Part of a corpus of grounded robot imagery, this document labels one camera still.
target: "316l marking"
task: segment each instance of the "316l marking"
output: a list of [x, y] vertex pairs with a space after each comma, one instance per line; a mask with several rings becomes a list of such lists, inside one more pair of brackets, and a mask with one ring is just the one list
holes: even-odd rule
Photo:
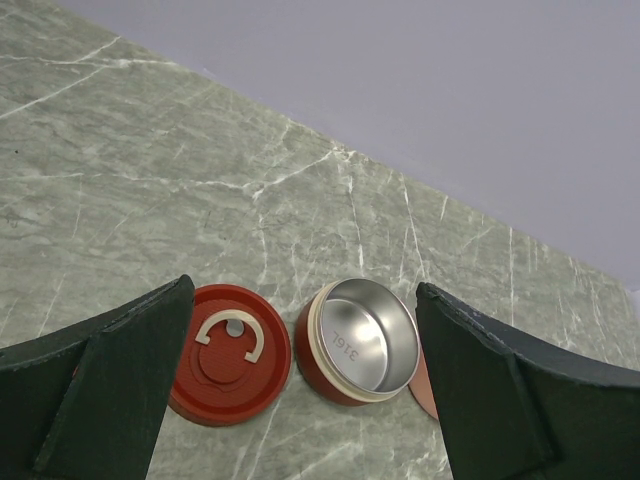
[[342, 351], [342, 353], [347, 355], [349, 357], [349, 360], [351, 360], [352, 362], [355, 362], [356, 357], [359, 355], [358, 351], [354, 350], [354, 348], [349, 343], [347, 343], [345, 339], [341, 337], [338, 332], [334, 330], [333, 333], [335, 334], [335, 337], [333, 339], [333, 344], [337, 345], [338, 348], [344, 347], [344, 350]]

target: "red lid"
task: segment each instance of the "red lid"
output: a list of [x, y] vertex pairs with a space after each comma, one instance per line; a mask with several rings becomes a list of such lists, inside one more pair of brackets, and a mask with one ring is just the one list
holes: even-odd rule
[[275, 400], [290, 367], [287, 329], [265, 299], [235, 285], [201, 287], [169, 405], [200, 425], [244, 422]]

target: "green marble surface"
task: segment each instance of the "green marble surface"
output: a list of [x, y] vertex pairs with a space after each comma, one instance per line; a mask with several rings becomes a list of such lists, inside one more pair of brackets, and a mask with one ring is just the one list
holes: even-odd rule
[[[181, 273], [259, 292], [291, 330], [322, 285], [366, 276], [410, 306], [430, 280], [551, 343], [640, 368], [617, 281], [48, 1], [0, 0], [0, 262], [0, 347]], [[148, 478], [451, 473], [408, 391], [341, 408], [294, 367], [245, 424], [167, 411]]]

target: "white wall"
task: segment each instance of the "white wall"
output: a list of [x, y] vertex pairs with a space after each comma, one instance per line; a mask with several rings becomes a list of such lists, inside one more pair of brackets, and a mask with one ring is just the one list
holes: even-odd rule
[[58, 0], [640, 289], [640, 2]]

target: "beige ring handle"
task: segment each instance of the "beige ring handle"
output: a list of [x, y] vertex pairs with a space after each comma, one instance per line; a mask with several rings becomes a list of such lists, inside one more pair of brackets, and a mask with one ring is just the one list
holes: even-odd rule
[[223, 310], [211, 315], [204, 321], [200, 330], [198, 330], [196, 342], [201, 343], [202, 345], [209, 345], [209, 342], [211, 341], [209, 338], [209, 330], [211, 330], [215, 324], [220, 323], [223, 320], [241, 320], [251, 327], [253, 333], [256, 334], [256, 348], [253, 349], [253, 352], [247, 352], [244, 359], [248, 362], [256, 363], [264, 349], [264, 332], [262, 331], [260, 323], [252, 315], [249, 315], [247, 312], [243, 312], [242, 310]]

